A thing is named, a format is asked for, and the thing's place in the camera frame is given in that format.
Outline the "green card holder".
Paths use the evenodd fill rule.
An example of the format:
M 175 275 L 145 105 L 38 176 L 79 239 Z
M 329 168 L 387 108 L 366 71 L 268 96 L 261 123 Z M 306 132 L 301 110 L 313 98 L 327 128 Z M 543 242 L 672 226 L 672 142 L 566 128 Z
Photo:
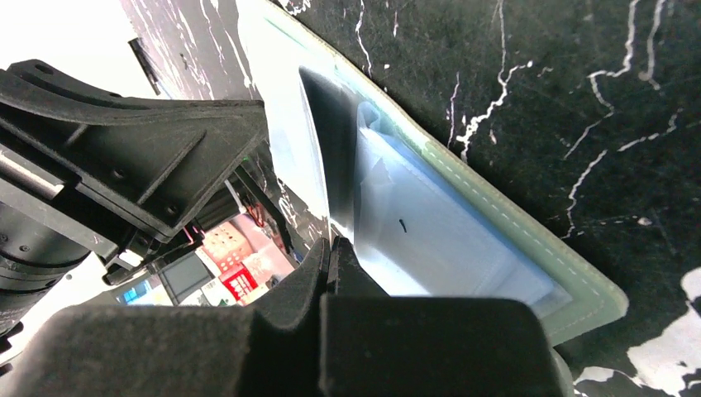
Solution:
M 338 50 L 270 1 L 237 8 L 279 186 L 348 237 L 387 293 L 517 300 L 552 345 L 626 314 L 617 285 Z

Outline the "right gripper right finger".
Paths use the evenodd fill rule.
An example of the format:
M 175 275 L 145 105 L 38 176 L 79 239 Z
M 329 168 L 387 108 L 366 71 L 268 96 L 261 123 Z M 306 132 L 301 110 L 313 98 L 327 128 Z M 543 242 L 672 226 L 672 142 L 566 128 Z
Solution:
M 391 297 L 344 237 L 320 300 L 324 396 L 562 396 L 544 330 L 511 299 Z

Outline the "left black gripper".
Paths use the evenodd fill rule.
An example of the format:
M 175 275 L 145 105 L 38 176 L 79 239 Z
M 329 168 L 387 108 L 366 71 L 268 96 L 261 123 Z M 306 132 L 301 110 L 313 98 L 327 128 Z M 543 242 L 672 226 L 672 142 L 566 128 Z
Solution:
M 1 73 L 1 327 L 94 253 L 122 281 L 266 135 L 260 100 L 124 98 L 39 60 Z

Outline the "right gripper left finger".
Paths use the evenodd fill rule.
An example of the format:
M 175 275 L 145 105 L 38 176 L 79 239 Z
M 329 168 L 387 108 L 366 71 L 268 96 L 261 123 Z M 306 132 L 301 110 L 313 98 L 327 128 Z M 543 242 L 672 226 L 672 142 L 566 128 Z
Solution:
M 330 243 L 245 307 L 77 305 L 54 314 L 4 396 L 315 396 Z

